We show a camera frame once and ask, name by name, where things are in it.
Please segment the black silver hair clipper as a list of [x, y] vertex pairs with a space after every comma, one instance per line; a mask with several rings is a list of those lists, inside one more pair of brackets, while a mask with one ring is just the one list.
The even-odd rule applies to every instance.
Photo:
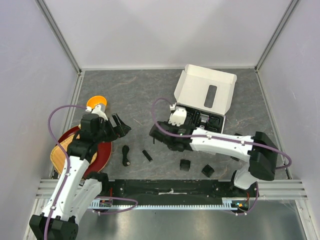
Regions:
[[208, 120], [210, 119], [210, 116], [207, 114], [200, 114], [200, 123], [199, 123], [199, 127], [201, 129], [207, 130], [208, 129]]

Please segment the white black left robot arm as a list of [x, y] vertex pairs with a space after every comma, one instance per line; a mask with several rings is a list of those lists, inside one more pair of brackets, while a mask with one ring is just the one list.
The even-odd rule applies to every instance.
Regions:
[[29, 226], [38, 240], [74, 240], [79, 223], [92, 201], [110, 191], [108, 175], [92, 172], [82, 188], [79, 184], [90, 166], [100, 143], [110, 143], [128, 134], [131, 127], [117, 114], [112, 125], [107, 117], [87, 113], [80, 121], [80, 129], [66, 150], [66, 160], [57, 185], [39, 215], [32, 215]]

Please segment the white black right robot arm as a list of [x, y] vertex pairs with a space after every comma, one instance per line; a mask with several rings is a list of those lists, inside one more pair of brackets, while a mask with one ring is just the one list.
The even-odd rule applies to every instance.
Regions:
[[242, 196], [255, 182], [273, 181], [277, 167], [277, 148], [263, 132], [250, 135], [228, 135], [195, 126], [174, 126], [165, 121], [153, 125], [149, 135], [172, 151], [185, 150], [221, 154], [245, 162], [235, 171], [229, 191]]

